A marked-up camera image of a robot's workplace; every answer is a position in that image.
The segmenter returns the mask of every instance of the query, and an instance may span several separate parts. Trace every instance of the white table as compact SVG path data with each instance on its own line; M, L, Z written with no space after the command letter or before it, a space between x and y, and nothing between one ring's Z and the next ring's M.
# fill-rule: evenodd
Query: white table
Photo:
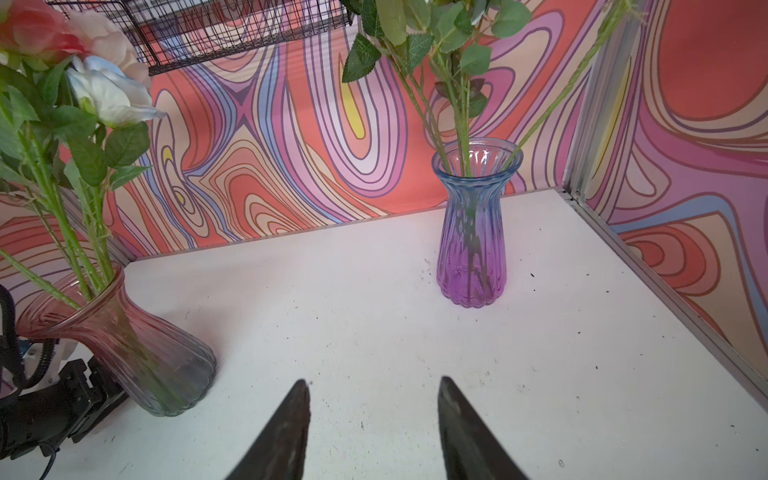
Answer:
M212 345L217 380L173 419L126 402L50 478L225 478L299 378L305 479L445 478L442 375L531 480L768 478L768 415L558 194L502 209L508 283L481 310L435 285L442 210L131 264L131 297Z

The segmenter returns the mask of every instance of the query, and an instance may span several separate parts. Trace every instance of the vase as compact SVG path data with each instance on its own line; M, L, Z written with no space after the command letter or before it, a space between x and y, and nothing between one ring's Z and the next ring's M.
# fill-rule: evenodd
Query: vase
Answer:
M19 318L19 335L83 343L128 396L152 415L179 415L210 387L216 372L210 347L131 302L119 265L112 283L90 303L74 274L55 286L82 307L76 310L42 293Z
M437 260L442 294L463 307L490 305L504 292L507 259L499 199L523 160L507 164L517 146L497 138L469 141L469 174L462 172L458 145L449 145L448 169L435 154L432 169L448 191Z

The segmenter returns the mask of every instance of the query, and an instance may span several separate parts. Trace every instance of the wire basket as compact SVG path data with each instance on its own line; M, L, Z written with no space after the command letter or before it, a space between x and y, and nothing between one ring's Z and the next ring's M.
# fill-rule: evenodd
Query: wire basket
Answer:
M104 13L150 75L351 23L339 0L46 0L63 12Z

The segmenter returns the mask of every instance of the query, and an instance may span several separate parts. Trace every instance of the metal frame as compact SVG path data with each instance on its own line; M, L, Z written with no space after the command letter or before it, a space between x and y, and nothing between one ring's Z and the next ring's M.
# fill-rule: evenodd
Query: metal frame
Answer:
M642 9L646 0L639 2ZM618 77L629 61L640 21L630 18L617 28L598 55L590 73L584 108L579 116L575 140L568 158L561 196L576 210L611 249L656 293L672 313L701 341L728 372L768 412L768 380L761 376L723 337L699 316L688 303L651 269L587 204L583 192L591 182L600 138L609 122L617 95Z

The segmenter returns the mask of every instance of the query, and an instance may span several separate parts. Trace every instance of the artificial flower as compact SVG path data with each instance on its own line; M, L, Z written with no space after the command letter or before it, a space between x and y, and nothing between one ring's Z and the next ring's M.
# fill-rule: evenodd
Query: artificial flower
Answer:
M117 65L125 76L144 84L147 90L152 88L149 69L138 61L131 41L109 18L92 10L69 12L69 18L70 24L78 30L78 36L92 55Z
M72 66L67 76L80 107L108 127L125 127L165 116L152 106L147 88L126 77L117 65L91 56L84 61L73 57Z
M47 62L83 54L85 45L64 14L43 0L0 0L0 50L18 52Z

